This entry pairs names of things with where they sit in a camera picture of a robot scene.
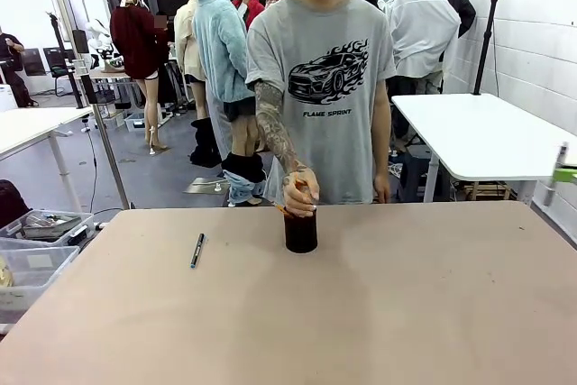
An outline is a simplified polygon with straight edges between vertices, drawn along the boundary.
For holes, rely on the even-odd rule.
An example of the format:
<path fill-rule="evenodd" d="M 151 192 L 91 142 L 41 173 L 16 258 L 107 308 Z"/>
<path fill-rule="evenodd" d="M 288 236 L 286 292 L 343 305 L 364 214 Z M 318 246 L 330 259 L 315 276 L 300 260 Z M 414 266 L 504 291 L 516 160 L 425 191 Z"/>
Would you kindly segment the person's left hand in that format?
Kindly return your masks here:
<path fill-rule="evenodd" d="M 381 204 L 387 204 L 390 202 L 390 185 L 389 185 L 389 173 L 378 173 L 374 180 L 373 186 L 376 193 L 376 200 Z"/>

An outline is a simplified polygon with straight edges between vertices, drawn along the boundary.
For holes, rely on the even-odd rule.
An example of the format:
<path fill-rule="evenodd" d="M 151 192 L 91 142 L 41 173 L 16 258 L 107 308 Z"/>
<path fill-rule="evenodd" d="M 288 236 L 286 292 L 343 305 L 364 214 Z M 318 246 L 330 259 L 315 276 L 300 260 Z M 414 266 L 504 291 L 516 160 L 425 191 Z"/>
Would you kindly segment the person's right hand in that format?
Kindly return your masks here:
<path fill-rule="evenodd" d="M 282 181 L 286 210 L 295 216 L 310 217 L 316 211 L 320 187 L 314 171 L 299 164 Z"/>

